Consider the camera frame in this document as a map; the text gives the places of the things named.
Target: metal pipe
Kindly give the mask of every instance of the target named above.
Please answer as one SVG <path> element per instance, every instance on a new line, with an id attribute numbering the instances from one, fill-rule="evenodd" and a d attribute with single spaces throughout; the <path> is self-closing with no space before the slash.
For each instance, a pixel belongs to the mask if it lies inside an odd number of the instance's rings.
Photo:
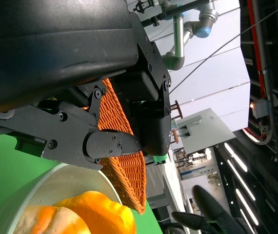
<path id="1" fill-rule="evenodd" d="M 174 47 L 175 57 L 184 57 L 184 43 L 183 43 L 183 17 L 174 17 Z"/>
<path id="2" fill-rule="evenodd" d="M 188 40 L 190 38 L 193 37 L 193 32 L 190 31 L 190 30 L 186 30 L 186 28 L 184 28 L 184 31 L 183 31 L 183 45 L 185 46 L 188 42 Z M 170 50 L 171 53 L 175 53 L 175 46 L 172 47 L 172 49 Z"/>

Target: wooden chair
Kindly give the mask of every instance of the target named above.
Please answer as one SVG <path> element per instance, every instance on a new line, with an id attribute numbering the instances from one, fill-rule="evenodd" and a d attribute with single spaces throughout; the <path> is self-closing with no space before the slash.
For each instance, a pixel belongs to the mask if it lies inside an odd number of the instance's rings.
<path id="1" fill-rule="evenodd" d="M 179 106 L 177 100 L 175 100 L 175 104 L 171 105 L 170 108 L 171 108 L 172 111 L 173 111 L 173 110 L 178 110 L 178 113 L 179 113 L 178 116 L 172 117 L 172 119 L 183 118 L 182 112 L 181 112 L 181 109 L 180 109 L 180 106 Z M 170 143 L 171 143 L 171 144 L 172 144 L 172 143 L 179 143 L 179 138 L 178 138 L 178 136 L 177 136 L 177 131 L 174 129 L 172 132 L 173 132 L 173 134 L 174 134 L 174 139 L 175 139 L 175 140 L 172 141 L 172 142 L 170 142 Z"/>
<path id="2" fill-rule="evenodd" d="M 177 100 L 175 100 L 175 104 L 173 104 L 173 105 L 170 106 L 170 109 L 171 109 L 172 111 L 178 110 L 178 113 L 179 113 L 178 116 L 172 117 L 172 119 L 183 118 L 182 112 L 181 112 L 181 109 L 180 109 L 180 106 L 179 106 Z"/>

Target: yellow bell pepper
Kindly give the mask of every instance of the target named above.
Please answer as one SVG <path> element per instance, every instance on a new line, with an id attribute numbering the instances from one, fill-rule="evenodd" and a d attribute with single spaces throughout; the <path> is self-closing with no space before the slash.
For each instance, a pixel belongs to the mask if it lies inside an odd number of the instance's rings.
<path id="1" fill-rule="evenodd" d="M 88 191 L 55 204 L 77 213 L 87 224 L 91 234 L 136 234 L 131 210 L 107 196 Z"/>

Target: orange wicker basket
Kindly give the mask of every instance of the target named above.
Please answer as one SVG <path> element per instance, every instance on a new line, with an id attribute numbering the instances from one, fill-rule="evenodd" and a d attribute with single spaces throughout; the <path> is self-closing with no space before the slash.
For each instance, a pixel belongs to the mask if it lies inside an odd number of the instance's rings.
<path id="1" fill-rule="evenodd" d="M 107 88 L 101 99 L 100 129 L 115 129 L 133 133 L 109 79 L 103 81 Z M 123 205 L 145 211 L 145 163 L 142 152 L 134 155 L 104 158 L 101 160 L 102 172 L 109 178 L 118 192 Z"/>

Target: white panel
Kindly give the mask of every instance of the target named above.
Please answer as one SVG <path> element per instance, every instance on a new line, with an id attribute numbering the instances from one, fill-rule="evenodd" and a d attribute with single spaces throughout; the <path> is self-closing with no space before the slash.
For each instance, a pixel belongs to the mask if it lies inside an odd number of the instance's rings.
<path id="1" fill-rule="evenodd" d="M 220 119 L 227 125 L 227 127 L 232 132 L 234 132 L 247 127 L 248 114 L 249 114 L 249 107 L 244 108 L 241 111 L 237 111 L 225 116 L 221 116 Z"/>
<path id="2" fill-rule="evenodd" d="M 185 0 L 185 1 L 181 1 L 183 3 L 188 3 L 191 2 L 190 0 Z M 128 6 L 128 9 L 130 11 L 133 11 L 133 8 L 136 6 L 136 3 L 133 3 L 131 5 Z M 239 7 L 239 1 L 238 0 L 217 0 L 215 1 L 215 9 L 218 11 L 218 13 L 224 14 L 226 12 L 229 12 L 233 9 L 236 9 Z M 140 18 L 141 21 L 151 18 L 152 16 L 157 15 L 158 13 L 161 12 L 161 8 L 160 7 L 154 7 L 153 9 L 147 9 L 146 12 L 144 14 L 138 13 L 138 16 Z M 190 10 L 186 12 L 186 15 L 184 16 L 184 22 L 187 21 L 198 21 L 199 20 L 199 11 L 198 10 Z M 164 37 L 170 33 L 173 33 L 173 26 L 169 26 L 170 24 L 172 24 L 173 21 L 172 20 L 161 20 L 159 21 L 159 26 L 158 27 L 154 27 L 153 25 L 150 25 L 148 27 L 145 27 L 145 31 L 149 37 L 149 39 L 151 40 L 151 38 L 153 38 L 154 40 Z"/>
<path id="3" fill-rule="evenodd" d="M 170 91 L 199 64 L 200 62 L 197 62 L 178 71 L 172 71 Z M 175 100 L 182 104 L 244 84 L 249 80 L 241 48 L 237 48 L 208 59 L 170 94 L 170 101 L 171 104 L 175 103 Z"/>
<path id="4" fill-rule="evenodd" d="M 218 117 L 249 108 L 250 83 L 180 105 L 184 117 L 211 108 Z"/>
<path id="5" fill-rule="evenodd" d="M 184 22 L 190 21 L 187 16 Z M 213 52 L 218 50 L 222 45 L 231 40 L 240 33 L 240 9 L 229 12 L 218 18 L 213 25 L 212 33 L 207 38 L 191 38 L 184 47 L 185 60 L 184 66 L 200 61 L 209 57 Z M 174 45 L 174 34 L 156 41 L 161 55 L 165 55 Z M 240 37 L 223 47 L 216 54 L 240 47 Z"/>

